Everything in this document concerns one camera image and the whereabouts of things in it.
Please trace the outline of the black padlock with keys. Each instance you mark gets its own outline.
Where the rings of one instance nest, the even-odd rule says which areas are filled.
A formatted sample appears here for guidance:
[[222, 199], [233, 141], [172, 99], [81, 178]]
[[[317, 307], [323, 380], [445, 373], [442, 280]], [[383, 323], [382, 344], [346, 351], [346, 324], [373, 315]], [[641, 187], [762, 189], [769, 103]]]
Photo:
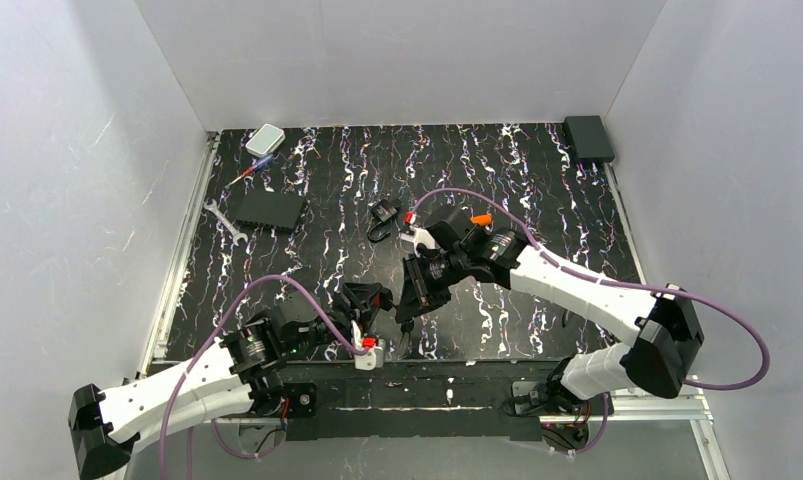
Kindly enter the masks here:
[[396, 222], [400, 209], [399, 199], [381, 199], [370, 207], [372, 226], [367, 232], [370, 243], [382, 242], [390, 235], [390, 226]]

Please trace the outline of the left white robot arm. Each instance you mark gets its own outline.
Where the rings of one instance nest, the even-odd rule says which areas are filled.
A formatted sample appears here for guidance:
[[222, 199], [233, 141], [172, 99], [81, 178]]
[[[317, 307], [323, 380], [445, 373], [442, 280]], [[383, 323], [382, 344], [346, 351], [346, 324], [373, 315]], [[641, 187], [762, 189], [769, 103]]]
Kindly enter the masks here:
[[77, 389], [68, 424], [79, 477], [106, 477], [160, 436], [220, 417], [277, 418], [285, 430], [291, 419], [314, 416], [316, 385], [285, 384], [280, 370], [338, 337], [361, 349], [357, 369], [380, 367], [385, 343], [370, 328], [378, 313], [393, 307], [392, 292], [380, 283], [343, 284], [324, 312], [308, 298], [290, 295], [214, 339], [197, 360], [119, 387]]

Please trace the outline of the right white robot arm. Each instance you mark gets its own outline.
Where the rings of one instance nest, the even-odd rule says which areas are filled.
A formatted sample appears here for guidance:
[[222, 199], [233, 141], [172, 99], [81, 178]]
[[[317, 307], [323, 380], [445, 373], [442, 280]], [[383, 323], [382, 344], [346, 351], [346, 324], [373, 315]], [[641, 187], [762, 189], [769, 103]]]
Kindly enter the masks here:
[[480, 283], [540, 297], [602, 327], [616, 343], [558, 363], [539, 397], [578, 404], [605, 392], [639, 388], [660, 398], [679, 395], [703, 341], [691, 300], [669, 286], [650, 293], [613, 285], [606, 277], [532, 246], [510, 227], [479, 225], [462, 210], [437, 209], [426, 227], [401, 230], [414, 251], [403, 261], [396, 321], [404, 326], [447, 304], [451, 287]]

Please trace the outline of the orange padlock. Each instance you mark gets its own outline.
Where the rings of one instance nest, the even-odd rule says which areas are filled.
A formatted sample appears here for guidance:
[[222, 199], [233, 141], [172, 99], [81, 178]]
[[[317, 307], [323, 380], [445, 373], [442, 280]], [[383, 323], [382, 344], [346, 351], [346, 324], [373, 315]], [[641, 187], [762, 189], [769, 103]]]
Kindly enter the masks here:
[[412, 330], [414, 328], [414, 321], [405, 321], [400, 325], [401, 337], [398, 341], [395, 350], [398, 359], [406, 358], [411, 352], [412, 343]]

